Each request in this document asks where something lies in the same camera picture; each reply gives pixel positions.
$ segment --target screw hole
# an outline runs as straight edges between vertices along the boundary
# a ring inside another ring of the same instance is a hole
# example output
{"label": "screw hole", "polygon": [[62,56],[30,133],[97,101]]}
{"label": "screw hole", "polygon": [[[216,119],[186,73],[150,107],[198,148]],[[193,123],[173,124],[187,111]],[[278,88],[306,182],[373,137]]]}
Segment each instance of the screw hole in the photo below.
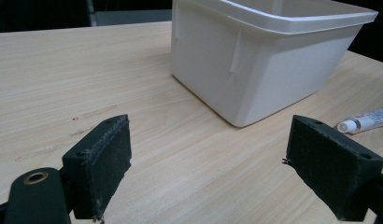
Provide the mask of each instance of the screw hole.
{"label": "screw hole", "polygon": [[76,156],[77,157],[83,157],[83,156],[85,156],[86,155],[86,153],[84,153],[84,152],[77,152],[76,153]]}
{"label": "screw hole", "polygon": [[37,172],[26,176],[26,178],[23,179],[23,183],[26,185],[34,185],[46,179],[47,176],[49,176],[47,172]]}
{"label": "screw hole", "polygon": [[367,160],[372,159],[372,156],[371,156],[371,155],[368,155],[368,154],[365,154],[365,153],[361,153],[360,156],[361,156],[362,158],[367,159]]}

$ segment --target tube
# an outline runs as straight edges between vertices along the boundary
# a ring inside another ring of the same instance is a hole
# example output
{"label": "tube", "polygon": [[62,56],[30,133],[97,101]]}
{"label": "tube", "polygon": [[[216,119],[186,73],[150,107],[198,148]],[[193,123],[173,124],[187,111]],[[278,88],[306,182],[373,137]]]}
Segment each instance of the tube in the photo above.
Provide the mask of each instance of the tube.
{"label": "tube", "polygon": [[337,125],[337,130],[340,133],[360,133],[378,127],[383,127],[383,107],[346,118]]}

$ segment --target wooden table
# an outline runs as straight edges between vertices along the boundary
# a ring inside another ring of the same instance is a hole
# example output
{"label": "wooden table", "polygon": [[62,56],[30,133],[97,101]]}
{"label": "wooden table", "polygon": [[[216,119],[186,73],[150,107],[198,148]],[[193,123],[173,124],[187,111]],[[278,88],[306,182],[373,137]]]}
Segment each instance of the wooden table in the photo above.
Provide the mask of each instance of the wooden table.
{"label": "wooden table", "polygon": [[[170,22],[0,34],[0,203],[19,175],[61,168],[95,125],[128,114],[133,166],[106,223],[338,223],[281,164],[291,118],[334,126],[383,106],[383,63],[347,52],[321,90],[239,129],[171,75],[170,34]],[[383,128],[350,137],[383,157]]]}

